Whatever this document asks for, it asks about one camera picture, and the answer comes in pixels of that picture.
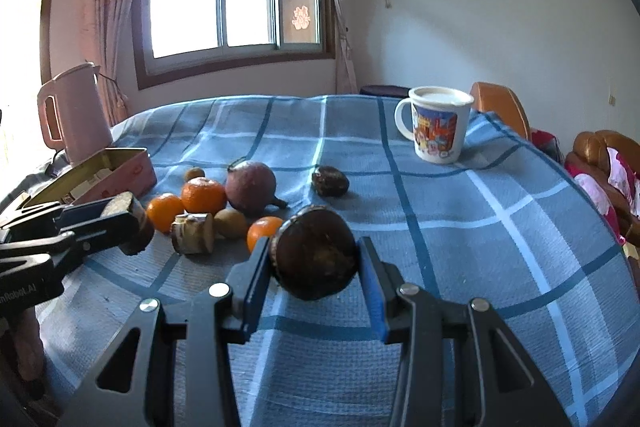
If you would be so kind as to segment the dark brown round fruit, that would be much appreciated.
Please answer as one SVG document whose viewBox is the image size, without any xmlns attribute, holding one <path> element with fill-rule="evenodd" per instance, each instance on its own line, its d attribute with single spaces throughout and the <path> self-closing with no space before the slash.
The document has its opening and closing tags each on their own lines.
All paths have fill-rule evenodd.
<svg viewBox="0 0 640 427">
<path fill-rule="evenodd" d="M 345 220 L 324 206 L 307 206 L 269 242 L 273 276 L 294 297 L 314 301 L 340 293 L 360 268 L 360 251 Z"/>
</svg>

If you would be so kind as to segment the dark wrinkled fruit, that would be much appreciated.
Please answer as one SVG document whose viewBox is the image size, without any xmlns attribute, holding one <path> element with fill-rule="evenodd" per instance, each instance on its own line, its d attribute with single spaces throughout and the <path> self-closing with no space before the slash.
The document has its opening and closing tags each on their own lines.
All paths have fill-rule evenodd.
<svg viewBox="0 0 640 427">
<path fill-rule="evenodd" d="M 311 185 L 321 197 L 342 197 L 348 192 L 349 179 L 340 169 L 318 166 L 311 175 Z"/>
</svg>

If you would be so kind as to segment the brown cut log piece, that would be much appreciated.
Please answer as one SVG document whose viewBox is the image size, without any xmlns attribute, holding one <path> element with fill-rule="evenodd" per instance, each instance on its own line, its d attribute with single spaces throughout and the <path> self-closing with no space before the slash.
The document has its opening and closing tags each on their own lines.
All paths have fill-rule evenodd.
<svg viewBox="0 0 640 427">
<path fill-rule="evenodd" d="M 101 212 L 108 221 L 107 235 L 114 236 L 126 256 L 142 253 L 154 235 L 154 227 L 144 207 L 131 192 L 114 196 Z"/>
</svg>

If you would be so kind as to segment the orange tangerine left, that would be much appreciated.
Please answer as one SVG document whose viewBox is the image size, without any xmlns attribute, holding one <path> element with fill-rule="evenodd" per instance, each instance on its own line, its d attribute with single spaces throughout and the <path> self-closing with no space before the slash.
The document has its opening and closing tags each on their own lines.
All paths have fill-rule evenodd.
<svg viewBox="0 0 640 427">
<path fill-rule="evenodd" d="M 146 215 L 156 231 L 168 234 L 175 217 L 184 213 L 181 198 L 175 194 L 163 193 L 152 198 L 146 206 Z"/>
</svg>

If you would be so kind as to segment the orange tangerine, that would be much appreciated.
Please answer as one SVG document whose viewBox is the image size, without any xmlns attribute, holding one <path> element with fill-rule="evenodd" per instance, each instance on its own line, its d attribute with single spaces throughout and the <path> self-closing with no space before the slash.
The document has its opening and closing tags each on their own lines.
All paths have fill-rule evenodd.
<svg viewBox="0 0 640 427">
<path fill-rule="evenodd" d="M 224 186 L 204 176 L 186 181 L 181 189 L 180 198 L 187 212 L 212 215 L 223 210 L 228 202 Z"/>
<path fill-rule="evenodd" d="M 247 230 L 248 251 L 252 253 L 259 239 L 273 236 L 279 231 L 281 225 L 283 225 L 283 220 L 276 216 L 266 216 L 254 221 Z"/>
<path fill-rule="evenodd" d="M 146 206 L 146 215 L 156 231 L 168 234 L 175 217 L 184 213 L 181 198 L 175 194 L 163 193 L 152 198 Z"/>
</svg>

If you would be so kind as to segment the pink electric kettle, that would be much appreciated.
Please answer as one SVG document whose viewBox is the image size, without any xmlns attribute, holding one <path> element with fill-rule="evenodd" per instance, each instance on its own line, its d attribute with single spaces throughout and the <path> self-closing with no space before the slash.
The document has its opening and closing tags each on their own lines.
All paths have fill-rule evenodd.
<svg viewBox="0 0 640 427">
<path fill-rule="evenodd" d="M 96 77 L 99 66 L 85 62 L 43 84 L 37 94 L 44 144 L 65 150 L 72 166 L 81 164 L 112 144 Z"/>
</svg>

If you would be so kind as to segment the tan cut log piece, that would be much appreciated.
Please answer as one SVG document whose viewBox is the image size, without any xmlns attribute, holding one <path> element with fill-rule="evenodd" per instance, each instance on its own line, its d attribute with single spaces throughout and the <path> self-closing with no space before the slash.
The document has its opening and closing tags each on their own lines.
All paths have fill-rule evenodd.
<svg viewBox="0 0 640 427">
<path fill-rule="evenodd" d="M 183 213 L 170 227 L 171 244 L 180 255 L 213 254 L 216 231 L 214 217 L 206 213 Z"/>
</svg>

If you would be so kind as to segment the orange tangerine middle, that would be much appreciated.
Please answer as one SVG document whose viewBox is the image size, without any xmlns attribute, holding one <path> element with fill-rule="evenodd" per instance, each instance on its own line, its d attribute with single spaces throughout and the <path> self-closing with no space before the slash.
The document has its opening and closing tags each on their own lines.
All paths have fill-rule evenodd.
<svg viewBox="0 0 640 427">
<path fill-rule="evenodd" d="M 181 189 L 180 198 L 187 212 L 212 215 L 223 210 L 228 202 L 224 186 L 204 176 L 186 181 Z"/>
</svg>

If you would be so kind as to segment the small brown longan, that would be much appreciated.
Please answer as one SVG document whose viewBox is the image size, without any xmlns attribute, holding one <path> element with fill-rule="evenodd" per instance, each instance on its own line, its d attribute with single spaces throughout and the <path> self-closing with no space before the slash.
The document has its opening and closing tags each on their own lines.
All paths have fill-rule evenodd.
<svg viewBox="0 0 640 427">
<path fill-rule="evenodd" d="M 205 176 L 205 171 L 202 168 L 192 167 L 186 170 L 185 173 L 183 173 L 183 181 L 189 182 L 190 180 L 193 180 L 196 178 L 204 178 L 204 176 Z"/>
</svg>

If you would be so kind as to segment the brown kiwi fruit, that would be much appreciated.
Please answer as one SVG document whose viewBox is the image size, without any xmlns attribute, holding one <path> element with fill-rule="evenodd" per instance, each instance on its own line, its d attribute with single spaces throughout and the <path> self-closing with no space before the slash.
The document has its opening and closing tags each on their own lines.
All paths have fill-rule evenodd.
<svg viewBox="0 0 640 427">
<path fill-rule="evenodd" d="M 244 239 L 248 224 L 242 212 L 233 208 L 219 210 L 214 216 L 216 232 L 224 239 Z"/>
</svg>

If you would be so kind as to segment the blue plaid tablecloth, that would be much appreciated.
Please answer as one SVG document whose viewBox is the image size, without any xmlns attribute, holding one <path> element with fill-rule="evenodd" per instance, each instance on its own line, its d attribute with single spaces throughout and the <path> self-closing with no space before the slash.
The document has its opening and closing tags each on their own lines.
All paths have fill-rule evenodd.
<svg viewBox="0 0 640 427">
<path fill-rule="evenodd" d="M 639 351 L 639 299 L 627 261 L 588 195 L 557 162 L 492 114 L 473 114 L 460 159 L 416 157 L 395 104 L 370 96 L 235 96 L 146 110 L 115 130 L 143 147 L 153 194 L 186 169 L 224 179 L 246 157 L 276 174 L 288 212 L 316 205 L 312 170 L 349 179 L 333 209 L 409 282 L 457 303 L 487 299 L 558 396 L 592 426 L 621 395 Z M 361 287 L 314 303 L 272 285 L 258 331 L 230 350 L 247 426 L 384 426 L 399 350 L 371 332 Z"/>
</svg>

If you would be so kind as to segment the purple passion fruit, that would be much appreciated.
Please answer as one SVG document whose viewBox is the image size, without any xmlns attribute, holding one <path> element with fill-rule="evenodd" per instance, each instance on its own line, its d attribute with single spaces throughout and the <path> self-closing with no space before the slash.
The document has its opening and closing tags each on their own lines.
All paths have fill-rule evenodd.
<svg viewBox="0 0 640 427">
<path fill-rule="evenodd" d="M 288 207 L 277 195 L 277 178 L 270 167 L 260 161 L 239 158 L 227 167 L 224 184 L 228 203 L 245 216 L 258 216 L 267 207 Z"/>
</svg>

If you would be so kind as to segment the white cartoon printed mug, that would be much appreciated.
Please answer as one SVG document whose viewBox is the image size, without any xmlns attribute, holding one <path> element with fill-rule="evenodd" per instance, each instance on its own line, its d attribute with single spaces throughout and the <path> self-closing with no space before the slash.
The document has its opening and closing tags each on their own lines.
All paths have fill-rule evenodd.
<svg viewBox="0 0 640 427">
<path fill-rule="evenodd" d="M 474 103 L 472 94 L 457 89 L 416 87 L 397 103 L 395 126 L 422 160 L 453 164 L 462 152 Z"/>
</svg>

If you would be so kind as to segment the orange wooden chair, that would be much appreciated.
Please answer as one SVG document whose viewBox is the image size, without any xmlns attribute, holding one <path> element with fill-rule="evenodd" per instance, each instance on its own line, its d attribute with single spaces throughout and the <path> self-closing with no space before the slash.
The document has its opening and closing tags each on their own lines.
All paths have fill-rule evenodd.
<svg viewBox="0 0 640 427">
<path fill-rule="evenodd" d="M 482 113 L 496 113 L 523 139 L 530 139 L 530 127 L 525 109 L 510 88 L 490 82 L 474 82 L 470 95 L 474 98 L 476 110 Z"/>
</svg>

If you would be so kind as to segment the dark round stool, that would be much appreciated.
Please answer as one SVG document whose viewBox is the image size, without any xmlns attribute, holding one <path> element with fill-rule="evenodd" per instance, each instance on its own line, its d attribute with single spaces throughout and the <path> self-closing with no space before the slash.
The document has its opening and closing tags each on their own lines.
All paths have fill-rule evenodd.
<svg viewBox="0 0 640 427">
<path fill-rule="evenodd" d="M 409 89 L 390 84 L 368 84 L 361 87 L 359 93 L 367 96 L 382 96 L 383 98 L 407 98 Z"/>
</svg>

